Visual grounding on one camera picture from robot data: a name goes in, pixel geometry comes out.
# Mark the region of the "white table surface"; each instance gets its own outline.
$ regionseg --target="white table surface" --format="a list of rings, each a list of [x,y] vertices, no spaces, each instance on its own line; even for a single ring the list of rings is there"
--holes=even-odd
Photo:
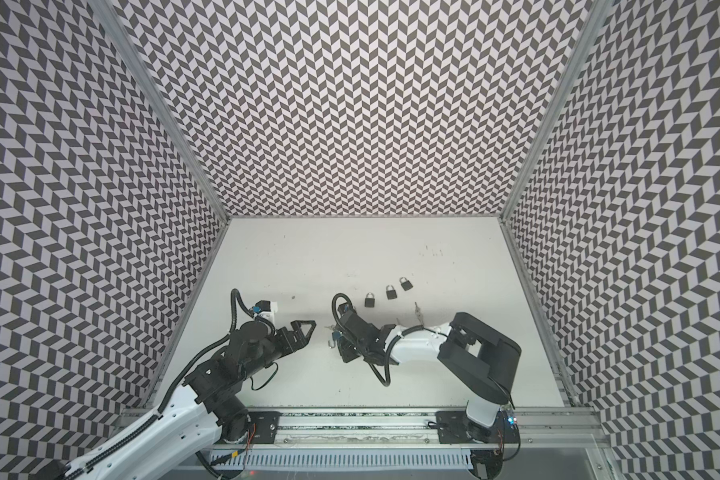
[[[403,291],[401,276],[412,290]],[[396,300],[384,294],[390,283]],[[248,306],[278,302],[278,328],[293,320],[318,325],[307,348],[278,361],[279,373],[266,388],[253,392],[246,383],[238,397],[249,407],[466,405],[472,393],[440,362],[393,366],[390,387],[363,360],[343,363],[328,348],[330,301],[337,292],[348,294],[359,315],[376,326],[417,324],[414,302],[427,326],[471,313],[523,351],[515,405],[563,406],[496,218],[233,220],[156,398],[198,351],[228,331],[235,287]],[[375,308],[362,306],[368,292],[376,295]],[[238,312],[240,324],[247,317]],[[256,386],[270,371],[254,376]]]

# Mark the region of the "black padlock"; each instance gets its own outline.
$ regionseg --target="black padlock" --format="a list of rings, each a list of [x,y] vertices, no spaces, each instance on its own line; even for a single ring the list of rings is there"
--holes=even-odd
[[[402,286],[403,290],[405,290],[407,292],[411,288],[413,288],[413,283],[411,283],[411,281],[408,280],[407,278],[405,278],[404,276],[401,276],[400,277],[400,286]]]

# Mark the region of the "black and white patterned wall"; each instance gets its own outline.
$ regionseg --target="black and white patterned wall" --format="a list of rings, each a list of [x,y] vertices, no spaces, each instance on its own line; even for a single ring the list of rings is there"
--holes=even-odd
[[[110,434],[219,229],[86,5],[0,0],[0,472]]]
[[[720,478],[720,0],[614,5],[510,225],[629,478]]]
[[[591,0],[119,0],[234,215],[498,214]]]

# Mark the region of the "black bracket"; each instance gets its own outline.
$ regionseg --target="black bracket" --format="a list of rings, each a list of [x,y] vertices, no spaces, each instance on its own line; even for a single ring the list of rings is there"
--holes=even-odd
[[[302,326],[308,325],[309,330],[305,334],[302,330]],[[290,355],[297,350],[303,349],[309,343],[312,338],[312,333],[315,331],[317,323],[314,320],[296,320],[291,322],[291,328],[288,330],[283,327],[275,334],[274,342],[277,344],[279,351],[282,353],[280,357]]]
[[[271,445],[275,443],[277,427],[280,423],[280,412],[248,412],[251,422],[256,426],[251,444]]]
[[[496,414],[494,424],[490,428],[472,422],[464,410],[443,410],[434,414],[438,429],[438,440],[441,444],[461,443],[517,443],[516,430],[507,425],[507,417],[503,411]]]

